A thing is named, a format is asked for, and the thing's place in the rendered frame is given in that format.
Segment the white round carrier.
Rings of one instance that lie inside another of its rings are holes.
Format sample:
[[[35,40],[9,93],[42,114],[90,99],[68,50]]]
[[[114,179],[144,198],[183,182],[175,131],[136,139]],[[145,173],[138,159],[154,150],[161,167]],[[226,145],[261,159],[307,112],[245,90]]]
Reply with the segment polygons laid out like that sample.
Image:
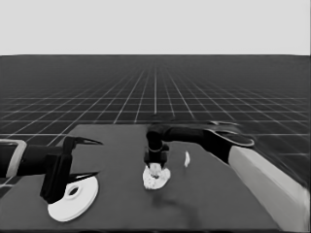
[[[156,190],[156,189],[160,189],[160,188],[163,188],[168,181],[164,181],[159,177],[153,177],[151,174],[150,174],[150,170],[147,166],[145,166],[145,169],[144,169],[144,172],[143,172],[143,180],[146,179],[146,178],[153,178],[155,179],[155,188],[154,189],[151,189],[151,190]]]

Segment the large thick white disc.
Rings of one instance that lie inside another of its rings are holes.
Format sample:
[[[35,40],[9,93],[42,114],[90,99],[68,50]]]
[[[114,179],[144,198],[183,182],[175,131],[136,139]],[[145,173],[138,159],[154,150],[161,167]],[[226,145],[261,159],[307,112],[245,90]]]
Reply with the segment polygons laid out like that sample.
[[[98,190],[99,184],[95,177],[69,183],[64,196],[59,201],[48,205],[50,217],[59,222],[79,217],[92,205]]]

